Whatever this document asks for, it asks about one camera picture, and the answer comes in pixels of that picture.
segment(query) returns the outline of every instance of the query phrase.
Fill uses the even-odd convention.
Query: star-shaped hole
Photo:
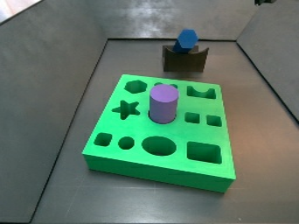
[[[116,112],[120,114],[120,119],[126,120],[128,116],[139,116],[140,112],[136,110],[139,102],[135,101],[132,103],[127,103],[126,101],[120,101],[120,107],[114,108],[112,112]]]

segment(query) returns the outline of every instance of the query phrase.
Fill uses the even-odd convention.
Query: hole
[[[108,133],[99,133],[94,144],[99,146],[108,146],[112,140],[112,135]]]
[[[184,121],[187,123],[200,123],[200,115],[195,114],[195,113],[191,113],[191,112],[187,112],[184,114]]]
[[[187,158],[191,160],[221,164],[221,147],[207,143],[187,143]]]
[[[214,88],[210,88],[206,92],[199,92],[194,89],[194,87],[188,86],[187,95],[194,97],[207,98],[207,99],[217,99],[217,93]]]
[[[135,146],[135,139],[131,136],[124,136],[119,140],[118,145],[120,149],[130,150]]]
[[[155,85],[158,86],[158,85],[162,85],[163,83],[162,82],[156,82],[155,83]]]
[[[174,141],[163,136],[150,136],[143,141],[143,147],[148,153],[156,156],[170,156],[176,150]]]
[[[217,115],[207,115],[207,124],[211,126],[221,127],[222,126],[221,117]]]
[[[120,107],[114,108],[112,112],[120,114],[120,119],[126,120],[130,115],[139,116],[140,112],[136,110],[139,102],[127,103],[126,101],[120,101]]]
[[[148,116],[150,120],[151,120],[154,123],[158,123],[158,124],[162,124],[162,125],[171,123],[171,122],[168,122],[168,123],[159,123],[159,122],[155,122],[155,121],[152,120],[151,116],[150,116],[150,110],[148,110],[148,112],[147,112],[147,116]]]
[[[146,91],[147,84],[142,82],[140,80],[131,80],[126,84],[126,91],[128,91],[131,94],[140,94]]]

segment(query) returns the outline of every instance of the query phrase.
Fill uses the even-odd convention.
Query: hexagon-shaped hole
[[[131,80],[126,84],[126,91],[128,91],[131,94],[140,94],[146,91],[147,84],[142,82],[140,80]]]

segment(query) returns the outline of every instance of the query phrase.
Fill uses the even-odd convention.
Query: oval hole
[[[156,156],[170,156],[175,153],[176,145],[171,139],[163,136],[150,136],[143,141],[144,150]]]

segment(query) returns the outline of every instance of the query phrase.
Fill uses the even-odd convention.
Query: purple cylinder
[[[170,123],[176,116],[179,91],[174,86],[156,85],[151,89],[150,118],[156,123]]]

